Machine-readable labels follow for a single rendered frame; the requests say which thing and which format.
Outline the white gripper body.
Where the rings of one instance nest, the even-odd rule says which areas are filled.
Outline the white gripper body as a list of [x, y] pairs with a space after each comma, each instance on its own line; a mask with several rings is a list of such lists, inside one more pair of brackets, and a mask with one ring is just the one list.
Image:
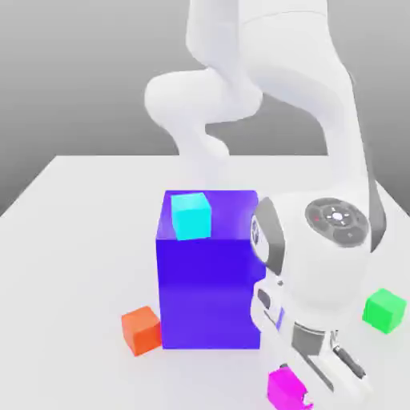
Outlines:
[[366, 371], [340, 345], [319, 356], [304, 356], [286, 347], [287, 364], [307, 389], [313, 410], [365, 410], [372, 387]]

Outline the small magenta cube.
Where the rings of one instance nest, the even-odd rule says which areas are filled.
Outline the small magenta cube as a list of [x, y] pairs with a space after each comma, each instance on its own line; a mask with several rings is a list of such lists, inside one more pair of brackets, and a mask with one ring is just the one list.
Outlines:
[[283, 366], [268, 376], [267, 398], [275, 410], [312, 410], [313, 403], [305, 403], [308, 390], [288, 367]]

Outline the small green cube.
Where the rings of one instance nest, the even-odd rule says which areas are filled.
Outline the small green cube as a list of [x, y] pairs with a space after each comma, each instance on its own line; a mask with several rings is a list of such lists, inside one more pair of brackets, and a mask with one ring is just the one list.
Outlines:
[[367, 298], [362, 320], [380, 332], [389, 334], [401, 324], [406, 307], [405, 299], [380, 288]]

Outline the small orange cube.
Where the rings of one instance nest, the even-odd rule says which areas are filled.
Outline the small orange cube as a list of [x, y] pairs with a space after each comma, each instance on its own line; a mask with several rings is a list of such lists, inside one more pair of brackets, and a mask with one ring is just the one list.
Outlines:
[[149, 306], [121, 317], [123, 337], [134, 356], [141, 356], [162, 345], [161, 323]]

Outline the small cyan cube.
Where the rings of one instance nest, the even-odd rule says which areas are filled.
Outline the small cyan cube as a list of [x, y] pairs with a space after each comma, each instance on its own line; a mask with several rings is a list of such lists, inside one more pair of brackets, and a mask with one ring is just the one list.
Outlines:
[[171, 222], [177, 240], [211, 236], [211, 205], [203, 192], [171, 196]]

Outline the large blue box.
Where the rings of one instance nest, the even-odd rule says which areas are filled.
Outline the large blue box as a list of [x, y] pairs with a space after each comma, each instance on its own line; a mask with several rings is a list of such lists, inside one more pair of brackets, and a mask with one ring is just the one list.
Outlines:
[[264, 265], [251, 249], [255, 191], [205, 191], [211, 237], [179, 241], [166, 191], [155, 238], [162, 343], [166, 349], [258, 349], [251, 320], [255, 283]]

